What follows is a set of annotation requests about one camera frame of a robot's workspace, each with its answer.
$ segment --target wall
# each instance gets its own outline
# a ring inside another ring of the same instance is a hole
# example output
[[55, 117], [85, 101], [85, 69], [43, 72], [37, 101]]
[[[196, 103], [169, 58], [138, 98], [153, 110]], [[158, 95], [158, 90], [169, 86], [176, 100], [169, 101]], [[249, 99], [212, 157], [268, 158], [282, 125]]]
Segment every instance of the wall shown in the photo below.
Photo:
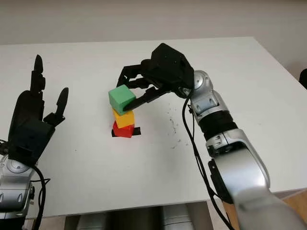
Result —
[[0, 2], [1, 45], [247, 35], [254, 36], [298, 79], [307, 68], [307, 1]]

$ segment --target foam block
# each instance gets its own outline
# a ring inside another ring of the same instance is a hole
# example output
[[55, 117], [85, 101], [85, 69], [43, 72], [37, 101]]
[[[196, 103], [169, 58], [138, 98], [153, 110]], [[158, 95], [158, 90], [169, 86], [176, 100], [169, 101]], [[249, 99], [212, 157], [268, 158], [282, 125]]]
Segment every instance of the foam block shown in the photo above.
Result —
[[113, 109], [119, 115], [124, 115], [124, 107], [135, 99], [135, 95], [126, 85], [118, 86], [109, 91], [109, 100]]
[[134, 114], [132, 111], [128, 111], [122, 116], [120, 116], [115, 109], [112, 109], [112, 111], [118, 128], [134, 125]]
[[131, 138], [134, 131], [134, 124], [123, 128], [118, 128], [116, 121], [113, 124], [113, 132], [115, 136]]

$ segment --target green cube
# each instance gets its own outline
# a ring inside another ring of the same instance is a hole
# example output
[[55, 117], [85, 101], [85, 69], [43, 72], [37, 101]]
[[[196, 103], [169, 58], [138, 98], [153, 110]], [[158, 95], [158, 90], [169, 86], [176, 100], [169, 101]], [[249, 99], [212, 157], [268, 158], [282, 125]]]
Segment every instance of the green cube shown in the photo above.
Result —
[[109, 100], [113, 109], [119, 115], [124, 115], [124, 107], [135, 99], [135, 95], [126, 85], [118, 86], [117, 88], [109, 91]]

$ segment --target tabletop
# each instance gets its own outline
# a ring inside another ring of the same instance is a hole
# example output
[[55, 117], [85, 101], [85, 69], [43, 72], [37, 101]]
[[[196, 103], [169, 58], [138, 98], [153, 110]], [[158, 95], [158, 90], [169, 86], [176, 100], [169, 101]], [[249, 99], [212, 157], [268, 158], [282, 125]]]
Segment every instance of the tabletop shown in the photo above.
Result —
[[[70, 90], [66, 120], [56, 127], [38, 162], [51, 178], [44, 216], [209, 198], [182, 123], [183, 99], [169, 93], [144, 104], [134, 110], [140, 136], [111, 136], [108, 91], [115, 88], [123, 66], [150, 58], [161, 42], [185, 54], [195, 70], [209, 74], [267, 166], [273, 192], [307, 187], [306, 90], [252, 37], [0, 46], [2, 139], [18, 95], [30, 87], [36, 54], [43, 59], [46, 78], [44, 115], [55, 111], [62, 88]], [[199, 127], [195, 133], [207, 165], [210, 157]], [[37, 212], [35, 200], [28, 217]]]

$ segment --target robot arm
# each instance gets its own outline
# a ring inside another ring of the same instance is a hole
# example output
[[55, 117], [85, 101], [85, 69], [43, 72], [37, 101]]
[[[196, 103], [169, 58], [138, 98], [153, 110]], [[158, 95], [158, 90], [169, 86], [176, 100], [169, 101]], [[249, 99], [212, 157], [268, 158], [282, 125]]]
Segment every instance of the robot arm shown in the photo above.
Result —
[[[143, 78], [130, 84], [129, 79], [137, 74]], [[157, 90], [152, 87], [143, 97], [128, 104], [126, 110], [150, 102], [166, 92], [190, 98], [193, 115], [204, 133], [212, 158], [208, 165], [214, 187], [223, 201], [235, 205], [241, 230], [307, 229], [305, 222], [270, 192], [270, 178], [265, 165], [243, 130], [233, 121], [205, 72], [194, 71], [183, 54], [161, 44], [153, 52], [152, 59], [125, 67], [118, 86], [126, 84], [129, 88], [137, 88], [138, 83], [140, 88], [153, 84]]]
[[12, 116], [8, 141], [0, 145], [0, 229], [20, 230], [35, 190], [31, 183], [35, 164], [50, 141], [55, 126], [65, 117], [68, 88], [57, 102], [57, 111], [43, 119], [45, 78], [43, 63], [36, 56], [30, 90], [20, 94]]

